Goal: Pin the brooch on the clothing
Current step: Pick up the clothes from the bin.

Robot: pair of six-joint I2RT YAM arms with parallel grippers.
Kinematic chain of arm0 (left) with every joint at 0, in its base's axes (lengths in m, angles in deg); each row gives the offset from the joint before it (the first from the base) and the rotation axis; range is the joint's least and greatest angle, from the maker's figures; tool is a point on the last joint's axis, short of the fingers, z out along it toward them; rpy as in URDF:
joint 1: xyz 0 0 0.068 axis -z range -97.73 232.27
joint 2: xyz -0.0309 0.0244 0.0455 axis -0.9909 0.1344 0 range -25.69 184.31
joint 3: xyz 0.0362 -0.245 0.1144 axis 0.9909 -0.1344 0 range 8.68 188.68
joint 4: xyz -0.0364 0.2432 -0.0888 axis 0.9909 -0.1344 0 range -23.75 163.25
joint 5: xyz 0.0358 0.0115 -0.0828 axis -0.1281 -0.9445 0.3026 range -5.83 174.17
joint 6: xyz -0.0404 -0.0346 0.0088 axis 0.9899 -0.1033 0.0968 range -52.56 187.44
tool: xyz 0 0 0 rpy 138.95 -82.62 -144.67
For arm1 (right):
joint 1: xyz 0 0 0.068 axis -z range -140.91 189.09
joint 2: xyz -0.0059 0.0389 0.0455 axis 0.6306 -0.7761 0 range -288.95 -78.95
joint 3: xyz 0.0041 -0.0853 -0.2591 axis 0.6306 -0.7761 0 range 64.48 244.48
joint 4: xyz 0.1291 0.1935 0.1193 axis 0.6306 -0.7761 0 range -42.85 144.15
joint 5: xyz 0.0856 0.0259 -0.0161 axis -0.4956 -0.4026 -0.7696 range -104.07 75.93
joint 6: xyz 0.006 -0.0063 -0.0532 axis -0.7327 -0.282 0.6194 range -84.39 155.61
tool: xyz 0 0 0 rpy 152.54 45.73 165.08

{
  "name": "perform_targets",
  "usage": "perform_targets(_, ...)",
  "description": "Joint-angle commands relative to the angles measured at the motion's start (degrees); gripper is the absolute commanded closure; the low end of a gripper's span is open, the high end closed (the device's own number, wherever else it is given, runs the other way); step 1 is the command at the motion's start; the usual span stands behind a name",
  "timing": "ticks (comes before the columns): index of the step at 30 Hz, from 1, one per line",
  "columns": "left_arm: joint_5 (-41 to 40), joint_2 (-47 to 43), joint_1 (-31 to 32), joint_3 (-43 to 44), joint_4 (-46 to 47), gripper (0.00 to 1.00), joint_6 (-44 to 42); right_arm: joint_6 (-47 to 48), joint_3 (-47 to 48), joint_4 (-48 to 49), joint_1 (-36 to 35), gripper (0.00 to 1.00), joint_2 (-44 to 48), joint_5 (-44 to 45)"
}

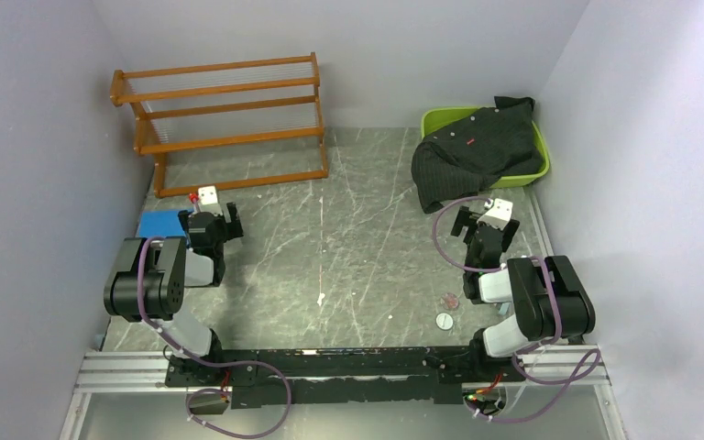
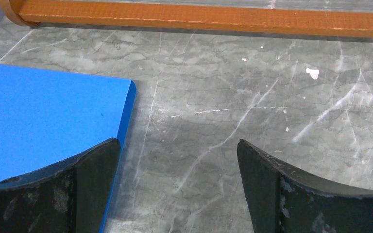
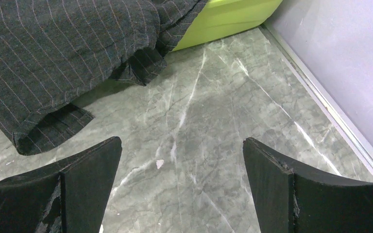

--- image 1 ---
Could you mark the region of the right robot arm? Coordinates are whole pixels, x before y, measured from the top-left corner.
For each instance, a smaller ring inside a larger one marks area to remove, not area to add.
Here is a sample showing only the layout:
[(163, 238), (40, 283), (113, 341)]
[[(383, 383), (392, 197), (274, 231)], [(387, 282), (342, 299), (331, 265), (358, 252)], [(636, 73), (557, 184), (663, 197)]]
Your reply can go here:
[(474, 304), (508, 304), (511, 316), (479, 330), (481, 346), (467, 356), (478, 380), (501, 371), (503, 359), (536, 343), (591, 333), (596, 313), (571, 261), (566, 256), (518, 257), (503, 260), (520, 222), (459, 208), (451, 229), (463, 237), (463, 293)]

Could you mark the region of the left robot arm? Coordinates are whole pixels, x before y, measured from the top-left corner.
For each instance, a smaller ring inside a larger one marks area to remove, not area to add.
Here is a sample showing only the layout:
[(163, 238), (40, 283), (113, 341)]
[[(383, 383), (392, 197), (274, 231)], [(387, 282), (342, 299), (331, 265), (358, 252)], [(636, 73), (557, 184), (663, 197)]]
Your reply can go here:
[(204, 385), (224, 377), (226, 360), (215, 331), (183, 308), (185, 290), (218, 286), (226, 273), (225, 244), (244, 236), (235, 203), (226, 214), (178, 212), (179, 236), (131, 237), (123, 241), (104, 285), (111, 316), (142, 323), (177, 358), (191, 358), (189, 371)]

